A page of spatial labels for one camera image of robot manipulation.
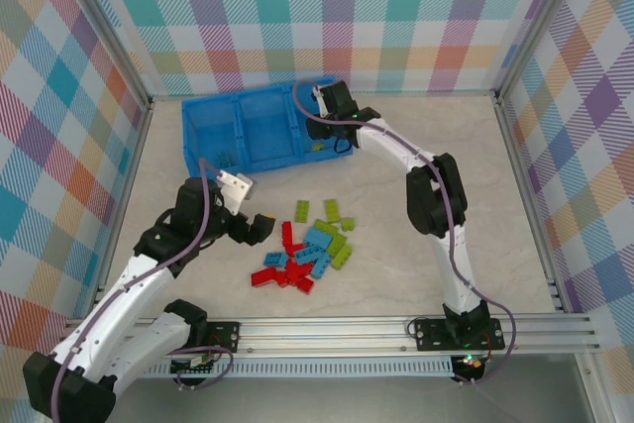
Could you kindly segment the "thin aluminium cross rail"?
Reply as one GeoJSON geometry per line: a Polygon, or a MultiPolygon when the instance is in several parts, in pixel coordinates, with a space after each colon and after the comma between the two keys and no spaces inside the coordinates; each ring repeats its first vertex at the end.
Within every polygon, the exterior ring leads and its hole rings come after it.
{"type": "MultiPolygon", "coordinates": [[[[154,95],[152,97],[153,102],[173,102],[173,101],[187,101],[198,100],[207,97],[217,96],[218,94],[199,94],[199,95],[154,95]]],[[[369,97],[491,97],[494,96],[493,90],[476,90],[476,89],[463,89],[453,91],[408,91],[408,92],[367,92],[367,91],[351,91],[351,95],[354,98],[360,96],[369,97]]]]}

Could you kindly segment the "blue three-compartment bin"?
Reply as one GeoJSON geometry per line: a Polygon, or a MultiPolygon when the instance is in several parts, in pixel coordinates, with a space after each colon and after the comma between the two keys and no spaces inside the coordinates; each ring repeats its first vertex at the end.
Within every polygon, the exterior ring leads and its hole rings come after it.
{"type": "Polygon", "coordinates": [[[292,88],[286,82],[182,102],[183,156],[189,174],[200,174],[200,159],[218,169],[252,174],[350,156],[353,149],[345,141],[336,146],[308,136],[292,88]],[[313,153],[314,144],[325,149],[313,153]],[[222,168],[217,154],[223,150],[239,164],[222,168]]]}

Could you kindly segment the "aluminium side rail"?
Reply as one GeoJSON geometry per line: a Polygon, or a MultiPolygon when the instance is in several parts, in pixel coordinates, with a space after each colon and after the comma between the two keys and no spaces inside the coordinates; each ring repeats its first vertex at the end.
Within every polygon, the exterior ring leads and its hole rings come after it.
{"type": "Polygon", "coordinates": [[[547,233],[540,221],[532,183],[524,168],[519,145],[511,131],[503,101],[496,96],[492,96],[491,101],[554,307],[557,312],[568,313],[570,302],[560,287],[559,271],[547,233]]]}
{"type": "Polygon", "coordinates": [[[88,298],[83,308],[84,315],[87,315],[91,311],[96,302],[98,291],[104,288],[107,282],[123,227],[128,204],[132,195],[132,190],[142,158],[143,149],[151,126],[153,113],[154,102],[153,99],[150,99],[150,102],[145,107],[144,113],[142,114],[140,131],[135,143],[135,147],[133,149],[133,154],[129,162],[128,171],[125,175],[126,180],[122,188],[122,193],[117,208],[115,209],[112,228],[108,235],[108,241],[106,243],[102,260],[99,264],[99,267],[97,268],[98,273],[96,274],[96,277],[89,288],[88,298]]]}

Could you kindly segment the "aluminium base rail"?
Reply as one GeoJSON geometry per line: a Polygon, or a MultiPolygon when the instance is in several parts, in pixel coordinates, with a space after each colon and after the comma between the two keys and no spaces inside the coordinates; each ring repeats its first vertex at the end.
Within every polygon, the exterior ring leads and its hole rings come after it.
{"type": "MultiPolygon", "coordinates": [[[[596,353],[599,339],[582,314],[498,315],[475,337],[456,344],[441,318],[331,317],[220,320],[238,328],[237,357],[393,357],[416,352],[458,355],[506,352],[526,355],[596,353]]],[[[156,360],[182,347],[190,326],[179,316],[140,319],[115,329],[107,322],[68,326],[61,350],[77,350],[92,363],[109,362],[129,344],[156,360]]]]}

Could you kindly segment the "aluminium frame post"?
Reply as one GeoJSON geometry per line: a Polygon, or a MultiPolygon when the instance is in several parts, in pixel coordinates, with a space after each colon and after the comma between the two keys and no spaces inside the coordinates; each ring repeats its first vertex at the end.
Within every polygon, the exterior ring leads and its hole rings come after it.
{"type": "Polygon", "coordinates": [[[99,0],[78,0],[78,2],[97,36],[104,43],[105,49],[113,57],[115,65],[119,68],[133,95],[149,110],[152,106],[151,95],[138,75],[101,3],[99,0]]]}
{"type": "Polygon", "coordinates": [[[499,54],[499,69],[491,81],[491,96],[500,104],[519,81],[529,57],[564,0],[520,0],[510,33],[504,38],[499,54]]]}

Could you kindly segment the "short aluminium frame leg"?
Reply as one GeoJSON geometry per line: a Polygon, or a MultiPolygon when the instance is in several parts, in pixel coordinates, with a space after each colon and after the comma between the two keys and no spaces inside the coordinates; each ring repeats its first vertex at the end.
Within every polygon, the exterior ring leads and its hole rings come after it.
{"type": "Polygon", "coordinates": [[[581,382],[595,423],[616,423],[596,354],[576,353],[581,382]]]}

